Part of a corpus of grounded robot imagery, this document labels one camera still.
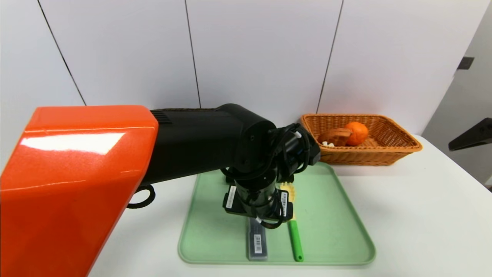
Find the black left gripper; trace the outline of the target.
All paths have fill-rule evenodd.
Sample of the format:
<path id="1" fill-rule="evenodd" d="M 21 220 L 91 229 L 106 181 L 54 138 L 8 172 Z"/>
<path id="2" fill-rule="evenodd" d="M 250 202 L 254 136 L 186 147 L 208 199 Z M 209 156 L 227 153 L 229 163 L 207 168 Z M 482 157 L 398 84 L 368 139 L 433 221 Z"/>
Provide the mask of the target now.
<path id="1" fill-rule="evenodd" d="M 225 212 L 258 219 L 260 222 L 287 222 L 293 219 L 290 193 L 275 179 L 236 181 L 225 179 L 229 186 L 223 199 Z"/>

